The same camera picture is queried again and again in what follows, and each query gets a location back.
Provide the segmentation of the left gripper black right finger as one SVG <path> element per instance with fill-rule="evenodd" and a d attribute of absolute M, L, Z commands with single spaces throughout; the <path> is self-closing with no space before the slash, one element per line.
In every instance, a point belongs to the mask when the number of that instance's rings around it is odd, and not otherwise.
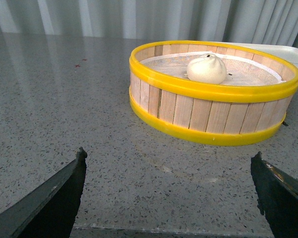
<path fill-rule="evenodd" d="M 251 158 L 251 175 L 264 215 L 276 238 L 298 238 L 298 180 L 262 159 Z"/>

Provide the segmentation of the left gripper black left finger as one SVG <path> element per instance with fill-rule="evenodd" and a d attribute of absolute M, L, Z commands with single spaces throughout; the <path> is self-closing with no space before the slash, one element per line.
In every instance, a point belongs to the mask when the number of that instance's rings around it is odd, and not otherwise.
<path fill-rule="evenodd" d="M 68 238 L 80 206 L 87 153 L 0 213 L 0 238 Z"/>

